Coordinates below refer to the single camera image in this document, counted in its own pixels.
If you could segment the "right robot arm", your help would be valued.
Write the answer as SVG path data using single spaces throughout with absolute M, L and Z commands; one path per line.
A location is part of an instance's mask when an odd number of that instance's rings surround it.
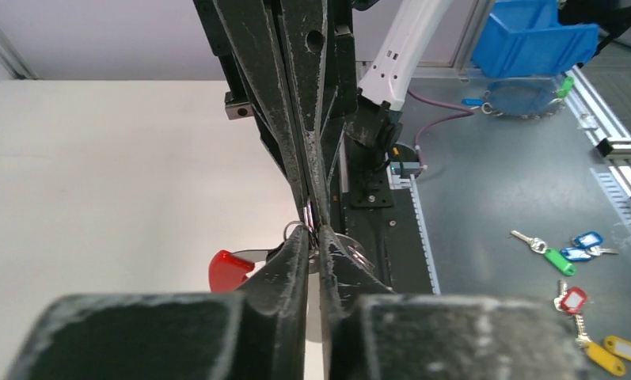
M 375 171 L 395 140 L 412 75 L 447 1 L 403 1 L 364 76 L 354 10 L 370 1 L 202 1 L 197 9 L 231 89 L 268 133 L 301 219 L 331 222 L 329 186 L 344 137 Z

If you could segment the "red handled keyring holder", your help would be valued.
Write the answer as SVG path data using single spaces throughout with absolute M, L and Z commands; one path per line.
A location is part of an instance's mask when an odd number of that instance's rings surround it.
M 367 259 L 365 249 L 353 237 L 336 232 L 339 242 L 346 254 L 364 267 L 364 271 L 373 275 L 374 265 Z M 213 292 L 229 292 L 237 290 L 255 272 L 266 265 L 284 246 L 280 243 L 274 249 L 247 249 L 231 252 L 218 251 L 208 265 L 208 283 Z

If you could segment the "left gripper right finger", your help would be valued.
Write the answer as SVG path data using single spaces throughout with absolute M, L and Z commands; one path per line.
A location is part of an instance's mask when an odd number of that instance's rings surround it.
M 564 322 L 539 302 L 398 294 L 318 231 L 328 379 L 585 379 Z

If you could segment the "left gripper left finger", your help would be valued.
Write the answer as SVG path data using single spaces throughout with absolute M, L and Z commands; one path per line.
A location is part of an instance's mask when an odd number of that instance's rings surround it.
M 39 317 L 9 379 L 301 379 L 310 237 L 297 227 L 237 290 L 71 294 Z

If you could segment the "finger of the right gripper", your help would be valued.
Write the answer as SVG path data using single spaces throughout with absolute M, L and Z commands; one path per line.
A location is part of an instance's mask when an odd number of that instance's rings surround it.
M 246 87 L 276 140 L 295 208 L 307 203 L 283 57 L 272 10 L 263 1 L 215 1 Z
M 326 1 L 282 1 L 283 48 L 298 136 L 299 163 L 314 227 L 329 221 L 324 162 L 319 142 L 323 124 L 328 31 Z

